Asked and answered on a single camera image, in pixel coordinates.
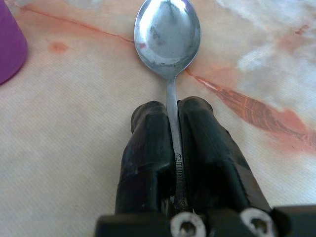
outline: spoon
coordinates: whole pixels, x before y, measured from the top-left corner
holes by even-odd
[[[176,163],[176,211],[187,211],[186,181],[178,121],[175,79],[195,58],[201,32],[189,0],[146,0],[135,22],[136,51],[167,85],[167,112]]]

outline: metal spoon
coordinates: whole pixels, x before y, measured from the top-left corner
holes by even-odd
[[[174,205],[178,212],[188,210],[188,203],[175,79],[195,58],[200,38],[198,16],[189,0],[146,0],[138,12],[134,30],[137,53],[167,85],[167,112],[177,177]]]

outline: orange stain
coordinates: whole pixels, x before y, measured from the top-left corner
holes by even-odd
[[[296,35],[286,35],[278,40],[278,47],[281,50],[288,51],[290,53],[294,52],[298,47],[302,46],[304,43],[304,38],[299,34]]]
[[[62,42],[56,41],[49,45],[48,50],[52,53],[62,54],[69,49],[67,45]]]
[[[304,25],[301,28],[299,28],[297,31],[295,31],[295,34],[297,35],[302,35],[305,30],[307,30],[309,28],[309,25]]]
[[[203,77],[212,79],[212,82],[227,87],[234,87],[240,78],[240,71],[229,62],[212,62],[208,64],[196,63],[192,67],[193,72],[202,73]]]
[[[87,23],[76,21],[76,20],[73,20],[73,19],[58,17],[58,16],[51,15],[49,13],[43,12],[36,5],[34,5],[32,3],[29,3],[29,4],[27,4],[27,5],[23,6],[23,7],[20,7],[20,6],[17,5],[17,8],[19,8],[22,12],[23,11],[32,12],[34,14],[38,14],[38,15],[41,15],[41,16],[49,17],[50,19],[55,19],[55,20],[59,20],[61,22],[67,22],[67,23],[70,23],[70,24],[74,24],[74,25],[80,26],[83,29],[91,30],[91,31],[94,31],[96,33],[101,33],[101,34],[104,34],[104,35],[108,35],[108,36],[112,36],[112,37],[115,37],[115,38],[119,38],[119,39],[121,39],[121,40],[123,40],[125,42],[128,42],[128,43],[134,43],[133,40],[127,39],[127,38],[125,38],[123,36],[120,36],[120,35],[112,34],[110,32],[104,31],[104,30],[99,29],[97,27],[91,26],[91,25],[89,25]]]
[[[189,69],[186,72],[214,92],[245,122],[269,132],[286,145],[284,149],[291,147],[295,151],[316,152],[316,131],[308,130],[293,111],[279,112],[258,100],[195,76]]]

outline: orange streak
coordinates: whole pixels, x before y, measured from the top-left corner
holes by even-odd
[[[284,143],[287,142],[286,139],[282,138],[284,135],[302,142],[302,145],[295,144],[300,150],[310,150],[312,148],[314,152],[316,151],[316,132],[306,129],[306,126],[293,111],[279,112],[258,100],[195,76],[190,69],[186,69],[186,72],[214,92],[245,122],[277,135],[276,137]]]
[[[68,23],[76,24],[78,26],[84,27],[84,28],[92,30],[92,31],[96,31],[96,32],[99,32],[99,33],[102,33],[102,34],[105,34],[105,35],[113,36],[113,37],[119,38],[119,39],[121,39],[123,41],[126,41],[126,42],[129,42],[129,43],[134,43],[133,40],[124,38],[123,36],[115,35],[115,34],[112,34],[112,33],[109,33],[109,32],[103,31],[103,30],[100,30],[100,29],[98,29],[98,28],[96,28],[94,26],[91,26],[91,25],[88,25],[88,24],[85,24],[85,23],[82,23],[82,22],[77,22],[77,21],[74,21],[74,20],[53,16],[53,15],[47,14],[45,12],[40,12],[40,11],[37,11],[37,10],[29,8],[28,5],[23,6],[23,7],[20,7],[20,6],[17,6],[17,7],[19,9],[21,9],[21,10],[30,11],[30,12],[33,12],[33,13],[36,13],[36,14],[39,14],[39,15],[42,15],[42,16],[47,16],[47,17],[54,18],[54,19],[57,19],[57,20],[60,20],[60,21],[65,21],[65,22],[68,22]]]

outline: tablecloth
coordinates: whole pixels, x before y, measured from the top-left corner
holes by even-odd
[[[8,0],[29,45],[0,86],[0,236],[93,236],[112,214],[130,117],[166,102],[133,43],[142,0]],[[239,145],[271,206],[316,203],[316,2],[193,0],[177,79]]]

